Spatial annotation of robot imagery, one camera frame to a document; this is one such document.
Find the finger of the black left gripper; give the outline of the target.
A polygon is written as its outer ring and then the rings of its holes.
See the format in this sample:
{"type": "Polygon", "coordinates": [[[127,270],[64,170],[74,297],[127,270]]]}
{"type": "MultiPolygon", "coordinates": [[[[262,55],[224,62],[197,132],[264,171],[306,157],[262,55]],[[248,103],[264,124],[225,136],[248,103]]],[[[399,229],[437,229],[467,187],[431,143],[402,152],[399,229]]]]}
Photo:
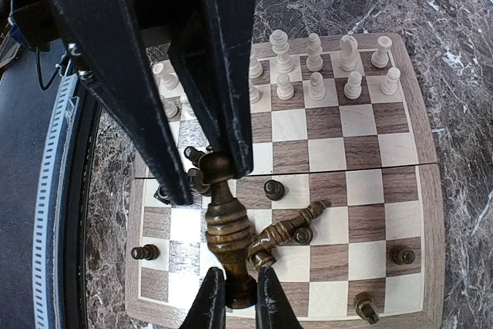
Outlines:
{"type": "Polygon", "coordinates": [[[177,205],[193,200],[131,0],[49,0],[80,80],[177,205]]]}
{"type": "Polygon", "coordinates": [[[169,58],[213,151],[253,170],[249,65],[256,0],[196,0],[169,58]]]}

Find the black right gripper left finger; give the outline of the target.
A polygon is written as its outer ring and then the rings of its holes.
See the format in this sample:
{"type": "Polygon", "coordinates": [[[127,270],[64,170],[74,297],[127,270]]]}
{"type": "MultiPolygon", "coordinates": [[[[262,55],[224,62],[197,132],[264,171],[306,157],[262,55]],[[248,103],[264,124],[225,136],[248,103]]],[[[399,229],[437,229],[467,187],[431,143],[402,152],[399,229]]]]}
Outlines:
{"type": "Polygon", "coordinates": [[[226,327],[225,292],[226,283],[222,270],[211,267],[180,329],[224,329],[226,327]]]}

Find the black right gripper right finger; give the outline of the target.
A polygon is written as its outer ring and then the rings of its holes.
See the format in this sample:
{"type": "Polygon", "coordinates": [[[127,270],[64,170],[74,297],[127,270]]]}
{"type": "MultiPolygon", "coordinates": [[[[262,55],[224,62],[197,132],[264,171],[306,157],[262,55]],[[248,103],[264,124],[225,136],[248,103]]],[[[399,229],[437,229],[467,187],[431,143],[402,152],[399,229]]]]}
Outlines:
{"type": "Polygon", "coordinates": [[[259,270],[256,328],[300,328],[300,322],[272,267],[261,267],[259,270]]]}

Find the dark chess bishop piece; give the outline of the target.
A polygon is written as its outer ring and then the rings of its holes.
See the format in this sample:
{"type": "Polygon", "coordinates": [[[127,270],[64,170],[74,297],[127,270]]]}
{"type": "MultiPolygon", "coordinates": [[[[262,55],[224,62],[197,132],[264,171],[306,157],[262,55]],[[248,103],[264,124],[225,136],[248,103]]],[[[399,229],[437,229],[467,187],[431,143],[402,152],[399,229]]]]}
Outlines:
{"type": "Polygon", "coordinates": [[[210,185],[211,201],[205,215],[208,248],[226,273],[226,306],[252,307],[257,301],[257,283],[247,269],[253,228],[246,207],[230,191],[234,178],[231,158],[225,153],[208,153],[200,160],[203,179],[210,185]]]}

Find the dark chess pawn corner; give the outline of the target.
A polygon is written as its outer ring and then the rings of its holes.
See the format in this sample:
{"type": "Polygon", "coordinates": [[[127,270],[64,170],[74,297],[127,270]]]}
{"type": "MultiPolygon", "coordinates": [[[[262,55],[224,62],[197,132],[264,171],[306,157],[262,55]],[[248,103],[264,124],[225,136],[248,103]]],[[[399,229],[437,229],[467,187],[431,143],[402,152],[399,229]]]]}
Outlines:
{"type": "Polygon", "coordinates": [[[415,252],[406,246],[398,245],[391,249],[390,259],[397,265],[410,265],[415,261],[415,252]]]}

